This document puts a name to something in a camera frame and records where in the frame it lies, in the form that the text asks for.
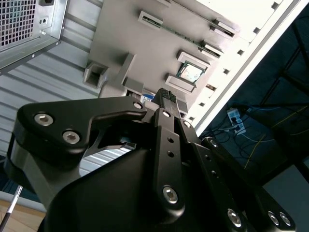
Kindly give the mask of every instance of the connector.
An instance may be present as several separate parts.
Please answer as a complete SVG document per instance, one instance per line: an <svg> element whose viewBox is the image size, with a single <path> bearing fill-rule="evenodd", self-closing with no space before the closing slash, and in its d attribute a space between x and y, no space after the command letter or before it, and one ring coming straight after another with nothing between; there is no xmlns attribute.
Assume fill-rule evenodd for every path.
<svg viewBox="0 0 309 232"><path fill-rule="evenodd" d="M237 108L232 108L226 111L232 126L235 126L234 132L236 135L246 132L245 126L240 118L240 113Z"/></svg>

